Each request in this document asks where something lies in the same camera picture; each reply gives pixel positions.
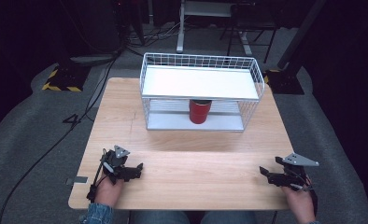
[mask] wooden table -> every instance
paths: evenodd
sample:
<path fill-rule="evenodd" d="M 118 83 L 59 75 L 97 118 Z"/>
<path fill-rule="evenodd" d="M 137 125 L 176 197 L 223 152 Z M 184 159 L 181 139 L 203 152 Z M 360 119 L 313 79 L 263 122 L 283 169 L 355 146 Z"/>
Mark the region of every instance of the wooden table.
<path fill-rule="evenodd" d="M 242 133 L 148 131 L 137 78 L 111 78 L 106 86 L 69 205 L 84 209 L 103 148 L 131 152 L 127 167 L 144 162 L 139 179 L 124 184 L 117 209 L 287 209 L 280 188 L 259 166 L 282 173 L 275 156 L 292 152 L 290 139 L 268 87 Z"/>

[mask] chair leg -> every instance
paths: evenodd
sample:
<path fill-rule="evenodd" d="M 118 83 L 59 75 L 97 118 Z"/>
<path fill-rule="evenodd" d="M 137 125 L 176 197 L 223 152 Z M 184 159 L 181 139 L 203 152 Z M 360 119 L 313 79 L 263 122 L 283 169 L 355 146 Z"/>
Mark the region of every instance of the chair leg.
<path fill-rule="evenodd" d="M 222 32 L 222 35 L 219 37 L 219 40 L 221 40 L 224 37 L 225 32 L 227 32 L 227 29 L 228 29 L 228 26 L 225 26 L 224 31 Z"/>
<path fill-rule="evenodd" d="M 261 30 L 260 33 L 257 35 L 257 37 L 254 38 L 253 42 L 256 42 L 258 38 L 263 34 L 264 30 Z"/>
<path fill-rule="evenodd" d="M 270 49 L 271 49 L 271 47 L 272 47 L 272 42 L 274 41 L 275 33 L 276 33 L 276 29 L 275 29 L 275 30 L 274 30 L 274 32 L 272 33 L 271 41 L 269 41 L 268 50 L 266 51 L 265 59 L 263 60 L 263 62 L 264 62 L 264 63 L 266 63 L 266 59 L 268 58 L 269 50 L 270 50 Z"/>
<path fill-rule="evenodd" d="M 227 56 L 230 56 L 230 52 L 231 52 L 231 45 L 232 45 L 232 43 L 233 43 L 233 36 L 234 36 L 234 27 L 231 27 L 230 43 L 228 44 Z"/>

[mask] denim sleeve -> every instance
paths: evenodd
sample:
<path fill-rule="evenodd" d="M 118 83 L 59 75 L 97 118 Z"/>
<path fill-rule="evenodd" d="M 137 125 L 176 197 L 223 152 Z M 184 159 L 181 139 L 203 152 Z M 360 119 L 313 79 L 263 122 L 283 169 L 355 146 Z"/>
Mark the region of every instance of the denim sleeve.
<path fill-rule="evenodd" d="M 88 207 L 88 214 L 79 219 L 80 224 L 110 224 L 112 222 L 113 209 L 100 204 L 91 203 Z"/>

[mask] white shelf board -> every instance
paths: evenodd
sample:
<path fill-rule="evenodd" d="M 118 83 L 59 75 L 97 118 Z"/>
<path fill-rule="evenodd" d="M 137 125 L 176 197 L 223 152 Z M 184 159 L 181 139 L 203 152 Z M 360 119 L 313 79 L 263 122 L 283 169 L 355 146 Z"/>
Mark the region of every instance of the white shelf board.
<path fill-rule="evenodd" d="M 149 65 L 142 97 L 259 100 L 248 69 Z"/>

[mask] gray floor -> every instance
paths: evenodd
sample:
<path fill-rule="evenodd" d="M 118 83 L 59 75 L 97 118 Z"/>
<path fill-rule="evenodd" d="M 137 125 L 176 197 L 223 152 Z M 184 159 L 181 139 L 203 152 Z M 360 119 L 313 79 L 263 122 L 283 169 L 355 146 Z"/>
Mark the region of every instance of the gray floor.
<path fill-rule="evenodd" d="M 221 32 L 216 27 L 189 30 L 184 53 L 225 55 L 228 36 L 219 40 Z M 277 32 L 268 63 L 259 63 L 262 71 L 276 68 L 295 33 L 295 29 Z M 134 50 L 175 53 L 176 43 L 177 36 L 173 35 Z M 252 49 L 254 57 L 262 62 L 265 48 Z M 244 52 L 238 45 L 233 47 L 232 55 L 244 56 Z M 138 77 L 141 61 L 141 57 L 123 52 L 112 66 L 110 77 Z M 73 114 L 82 115 L 89 100 L 95 99 L 93 92 L 106 69 L 105 65 L 92 68 L 83 92 L 42 91 L 54 66 L 34 78 L 33 95 L 12 109 L 0 124 L 0 211 L 26 171 L 70 129 L 62 121 Z M 319 197 L 318 219 L 323 223 L 368 223 L 368 202 L 362 183 L 313 97 L 312 81 L 304 69 L 298 78 L 305 95 L 274 96 L 294 150 L 320 162 L 320 167 L 307 169 Z M 97 106 L 91 109 L 90 118 L 96 116 Z M 71 189 L 65 181 L 76 176 L 91 129 L 92 121 L 85 118 L 23 179 L 7 203 L 2 223 L 78 222 L 85 211 L 68 206 Z M 127 215 L 128 211 L 117 211 L 116 223 L 126 223 Z M 273 211 L 257 211 L 259 223 L 271 223 L 272 216 Z M 281 211 L 276 223 L 295 220 L 290 211 Z"/>

